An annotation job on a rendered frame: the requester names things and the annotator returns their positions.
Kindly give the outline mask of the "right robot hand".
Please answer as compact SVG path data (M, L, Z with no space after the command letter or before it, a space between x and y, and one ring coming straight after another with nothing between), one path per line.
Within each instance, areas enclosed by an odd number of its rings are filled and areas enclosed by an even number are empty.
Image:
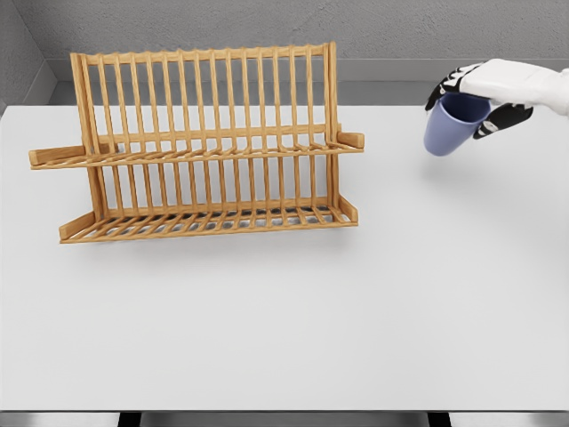
M482 139L529 119L533 106L545 100L550 82L559 74L550 69L513 60L490 59L449 73L433 89L425 109L431 110L446 93L466 93L501 105L474 131Z

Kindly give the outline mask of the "blue cup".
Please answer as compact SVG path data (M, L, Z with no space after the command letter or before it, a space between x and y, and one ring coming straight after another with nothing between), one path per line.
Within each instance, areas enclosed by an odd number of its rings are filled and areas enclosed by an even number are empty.
M426 150L447 156L470 138L491 112L486 98L466 93L446 93L430 113L424 134Z

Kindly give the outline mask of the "wooden dish rack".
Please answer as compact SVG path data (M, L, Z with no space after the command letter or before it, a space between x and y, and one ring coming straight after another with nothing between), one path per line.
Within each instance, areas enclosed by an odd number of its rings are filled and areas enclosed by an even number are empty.
M29 153L83 168L92 210L63 244L355 226L339 157L335 43L74 53L77 146Z

